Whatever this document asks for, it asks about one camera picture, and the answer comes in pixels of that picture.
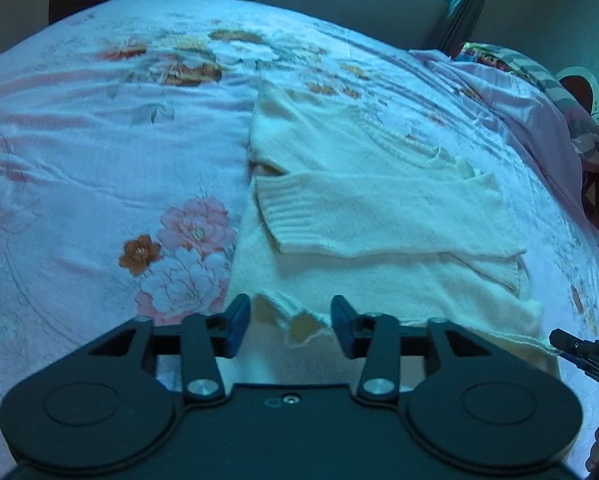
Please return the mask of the white knit sweater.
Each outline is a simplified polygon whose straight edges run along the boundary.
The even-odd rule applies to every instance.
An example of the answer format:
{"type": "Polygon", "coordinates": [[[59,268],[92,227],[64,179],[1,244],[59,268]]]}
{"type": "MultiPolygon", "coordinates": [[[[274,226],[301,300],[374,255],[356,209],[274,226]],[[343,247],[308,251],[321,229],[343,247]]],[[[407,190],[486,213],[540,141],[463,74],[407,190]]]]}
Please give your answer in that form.
{"type": "Polygon", "coordinates": [[[357,107],[264,82],[255,171],[229,292],[252,321],[237,382],[354,382],[330,313],[341,295],[406,326],[446,318],[551,375],[526,245],[496,179],[357,107]]]}

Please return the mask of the white red headboard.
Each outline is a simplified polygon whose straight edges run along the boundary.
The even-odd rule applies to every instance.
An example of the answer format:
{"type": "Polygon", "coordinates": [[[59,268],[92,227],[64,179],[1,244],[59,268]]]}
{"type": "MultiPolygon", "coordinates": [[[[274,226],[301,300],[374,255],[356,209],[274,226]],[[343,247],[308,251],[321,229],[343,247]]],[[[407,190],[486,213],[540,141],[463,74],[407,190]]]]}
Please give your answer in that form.
{"type": "Polygon", "coordinates": [[[557,80],[599,126],[599,81],[592,71],[569,66],[557,73],[557,80]]]}

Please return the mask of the floral bed sheet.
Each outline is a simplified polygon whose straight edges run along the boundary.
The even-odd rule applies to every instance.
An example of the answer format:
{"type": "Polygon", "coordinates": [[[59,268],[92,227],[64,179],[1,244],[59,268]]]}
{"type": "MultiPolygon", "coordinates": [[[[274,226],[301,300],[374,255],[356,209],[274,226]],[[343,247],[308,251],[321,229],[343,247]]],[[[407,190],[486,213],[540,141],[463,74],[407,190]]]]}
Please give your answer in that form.
{"type": "MultiPolygon", "coordinates": [[[[113,0],[0,55],[0,401],[129,318],[220,309],[264,80],[353,105],[493,174],[546,330],[599,339],[599,235],[503,120],[409,52],[239,0],[113,0]]],[[[13,466],[0,434],[0,477],[13,466]]]]}

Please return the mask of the pink blanket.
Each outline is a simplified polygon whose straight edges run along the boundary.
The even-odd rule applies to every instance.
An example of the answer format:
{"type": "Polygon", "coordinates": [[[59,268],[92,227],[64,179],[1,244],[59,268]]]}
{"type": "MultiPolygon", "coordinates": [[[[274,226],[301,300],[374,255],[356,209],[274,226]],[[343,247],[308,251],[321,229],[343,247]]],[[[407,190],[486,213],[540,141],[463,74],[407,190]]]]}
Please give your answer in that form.
{"type": "Polygon", "coordinates": [[[572,144],[565,117],[525,80],[497,68],[454,61],[437,50],[409,54],[458,92],[505,122],[509,144],[576,224],[586,229],[583,199],[586,171],[572,144]]]}

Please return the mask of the floral pillow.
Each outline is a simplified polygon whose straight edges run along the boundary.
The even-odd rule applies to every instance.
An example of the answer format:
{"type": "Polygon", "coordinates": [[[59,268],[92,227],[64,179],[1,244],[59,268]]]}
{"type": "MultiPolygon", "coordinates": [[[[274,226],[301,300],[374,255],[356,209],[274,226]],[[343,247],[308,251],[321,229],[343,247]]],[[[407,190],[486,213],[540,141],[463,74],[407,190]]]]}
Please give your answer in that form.
{"type": "Polygon", "coordinates": [[[451,58],[458,62],[497,68],[525,80],[543,92],[565,117],[572,144],[585,170],[599,172],[599,126],[560,84],[557,75],[525,54],[496,44],[465,42],[451,58]]]}

